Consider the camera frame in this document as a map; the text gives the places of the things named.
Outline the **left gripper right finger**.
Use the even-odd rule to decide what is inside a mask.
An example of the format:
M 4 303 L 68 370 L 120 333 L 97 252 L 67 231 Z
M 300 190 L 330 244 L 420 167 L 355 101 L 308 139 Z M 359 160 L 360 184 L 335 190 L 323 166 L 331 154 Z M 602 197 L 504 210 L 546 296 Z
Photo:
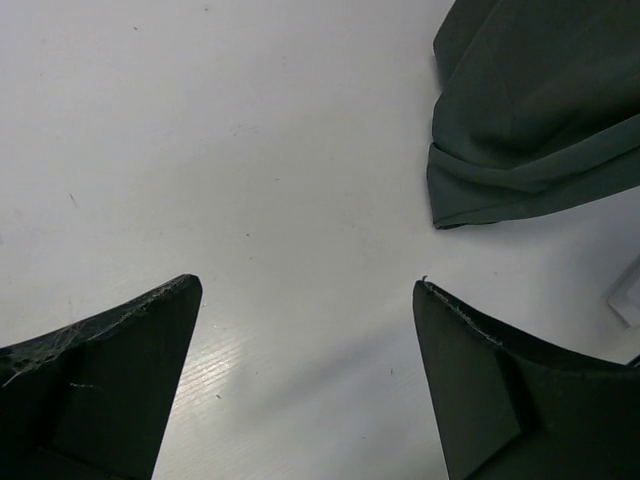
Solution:
M 450 478 L 638 477 L 637 361 L 556 346 L 427 280 L 413 314 Z

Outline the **dark grey t shirt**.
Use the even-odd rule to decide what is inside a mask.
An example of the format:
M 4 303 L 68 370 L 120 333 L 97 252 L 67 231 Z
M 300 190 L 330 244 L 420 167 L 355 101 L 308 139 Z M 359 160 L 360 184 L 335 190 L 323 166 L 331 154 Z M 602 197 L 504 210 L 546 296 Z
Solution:
M 639 5 L 457 1 L 433 42 L 438 229 L 539 217 L 639 184 Z

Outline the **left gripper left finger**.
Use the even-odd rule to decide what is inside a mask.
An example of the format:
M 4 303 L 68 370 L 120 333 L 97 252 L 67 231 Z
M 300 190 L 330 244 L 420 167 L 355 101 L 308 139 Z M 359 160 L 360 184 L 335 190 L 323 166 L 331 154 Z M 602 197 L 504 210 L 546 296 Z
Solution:
M 2 347 L 2 478 L 151 478 L 201 298 L 184 274 Z

